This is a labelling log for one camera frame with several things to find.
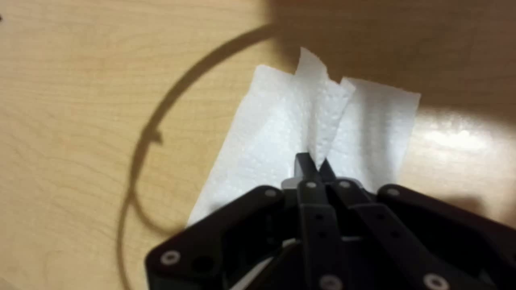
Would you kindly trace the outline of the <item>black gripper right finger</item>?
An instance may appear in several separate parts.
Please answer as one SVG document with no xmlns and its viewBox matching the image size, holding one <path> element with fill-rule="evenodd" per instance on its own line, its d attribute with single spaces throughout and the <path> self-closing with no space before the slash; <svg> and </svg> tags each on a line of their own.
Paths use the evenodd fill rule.
<svg viewBox="0 0 516 290">
<path fill-rule="evenodd" d="M 329 162 L 324 162 L 319 168 L 319 181 L 327 186 L 337 181 L 337 176 Z"/>
</svg>

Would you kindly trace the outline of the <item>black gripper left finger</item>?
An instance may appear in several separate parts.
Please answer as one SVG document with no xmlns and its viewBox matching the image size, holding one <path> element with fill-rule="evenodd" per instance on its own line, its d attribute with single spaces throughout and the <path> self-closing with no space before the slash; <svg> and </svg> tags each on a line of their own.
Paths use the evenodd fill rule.
<svg viewBox="0 0 516 290">
<path fill-rule="evenodd" d="M 316 189 L 319 186 L 319 173 L 308 153 L 295 157 L 294 178 L 300 187 Z"/>
</svg>

